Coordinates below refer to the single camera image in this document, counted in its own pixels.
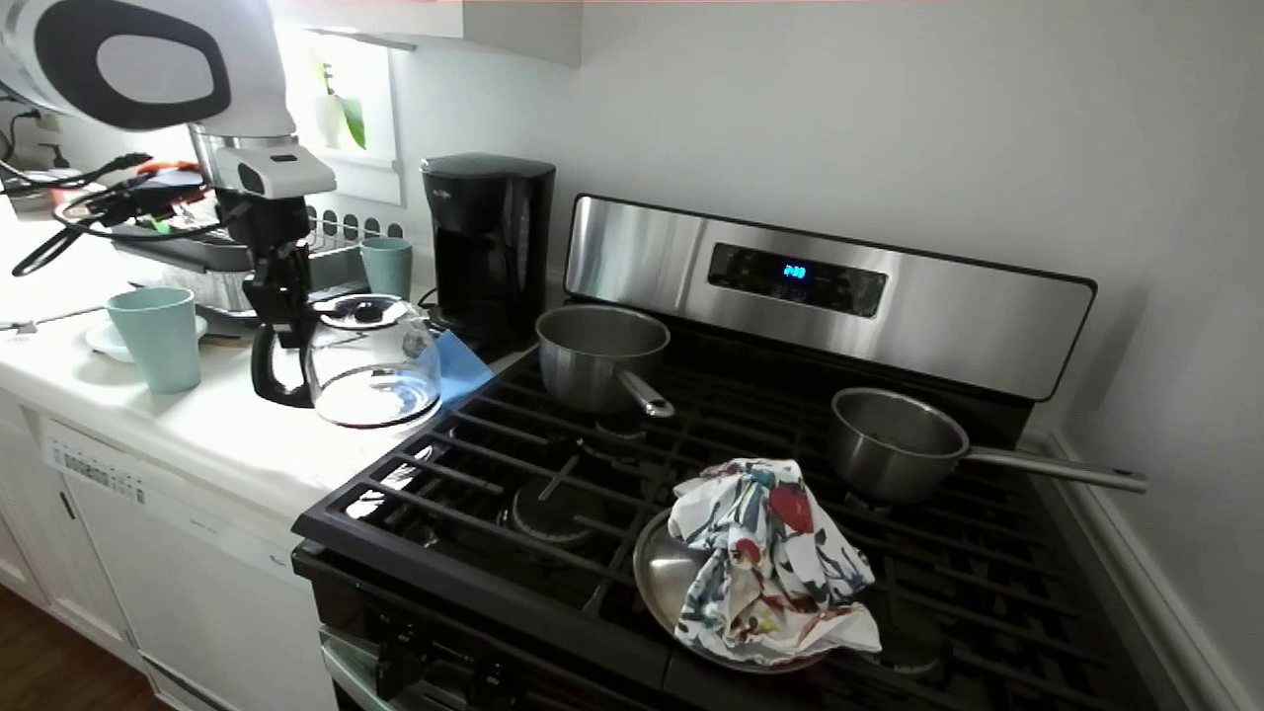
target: wooden floor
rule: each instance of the wooden floor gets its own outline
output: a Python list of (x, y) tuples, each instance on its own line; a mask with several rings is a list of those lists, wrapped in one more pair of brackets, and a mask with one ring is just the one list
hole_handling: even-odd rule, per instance
[(0, 711), (163, 711), (150, 684), (0, 588)]

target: burner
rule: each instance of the burner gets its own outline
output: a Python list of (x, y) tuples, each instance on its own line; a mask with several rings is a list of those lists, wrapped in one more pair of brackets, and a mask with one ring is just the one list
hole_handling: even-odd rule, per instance
[(514, 526), (548, 547), (582, 547), (591, 531), (582, 518), (599, 518), (599, 501), (566, 478), (537, 478), (514, 495)]

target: kitchen counter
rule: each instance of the kitchen counter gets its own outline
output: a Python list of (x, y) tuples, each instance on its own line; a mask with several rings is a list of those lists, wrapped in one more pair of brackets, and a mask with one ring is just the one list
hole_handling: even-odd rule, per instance
[[(52, 231), (52, 223), (0, 219), (0, 319), (103, 306), (137, 270), (135, 256), (86, 239), (45, 272), (8, 278), (8, 264)], [(82, 332), (96, 319), (106, 316), (90, 311), (36, 332), (0, 332), (0, 389), (82, 435), (252, 501), (286, 526), (420, 426), (344, 432), (312, 411), (265, 402), (250, 389), (245, 341), (200, 341), (200, 389), (150, 397), (135, 368), (86, 349)]]

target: wall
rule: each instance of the wall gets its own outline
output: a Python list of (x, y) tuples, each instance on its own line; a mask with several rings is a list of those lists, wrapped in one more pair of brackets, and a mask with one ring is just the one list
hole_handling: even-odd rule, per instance
[(1039, 426), (1150, 476), (1108, 501), (1264, 703), (1262, 37), (1255, 0), (589, 6), (573, 73), (400, 54), (400, 123), (410, 161), (555, 160), (556, 253), (597, 191), (1096, 278)]

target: stovetop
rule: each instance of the stovetop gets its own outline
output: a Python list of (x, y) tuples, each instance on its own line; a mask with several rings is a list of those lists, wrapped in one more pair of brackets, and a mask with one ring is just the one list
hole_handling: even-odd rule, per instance
[[(759, 694), (781, 709), (1136, 709), (1109, 626), (1019, 476), (960, 469), (921, 511), (867, 507), (830, 478), (830, 390), (853, 381), (734, 362), (705, 344), (656, 374), (674, 420), (591, 423), (543, 390), (530, 353), (312, 507), (296, 534), (324, 557), (699, 709)], [(978, 441), (1014, 440), (1027, 414), (993, 397), (964, 411), (952, 389), (935, 401)], [(753, 681), (691, 657), (649, 615), (627, 567), (640, 531), (670, 507), (674, 481), (751, 456), (797, 460), (869, 552), (867, 606), (885, 657), (835, 651), (810, 671)]]

